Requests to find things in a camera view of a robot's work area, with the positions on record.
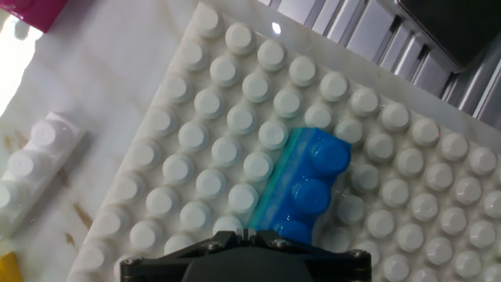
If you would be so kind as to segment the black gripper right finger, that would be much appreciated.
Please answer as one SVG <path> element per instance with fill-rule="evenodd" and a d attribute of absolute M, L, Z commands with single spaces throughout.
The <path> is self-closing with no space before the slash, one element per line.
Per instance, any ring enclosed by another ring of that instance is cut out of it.
<path fill-rule="evenodd" d="M 372 256 L 350 249 L 326 251 L 274 230 L 245 229 L 245 265 L 253 281 L 371 281 Z"/>

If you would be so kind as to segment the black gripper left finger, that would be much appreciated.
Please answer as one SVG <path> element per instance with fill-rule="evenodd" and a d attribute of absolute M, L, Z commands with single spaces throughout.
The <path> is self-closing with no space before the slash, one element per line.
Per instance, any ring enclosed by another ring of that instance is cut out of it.
<path fill-rule="evenodd" d="M 213 237 L 159 258 L 132 256 L 119 264 L 120 282 L 181 281 L 192 262 L 241 247 L 245 229 L 218 231 Z"/>

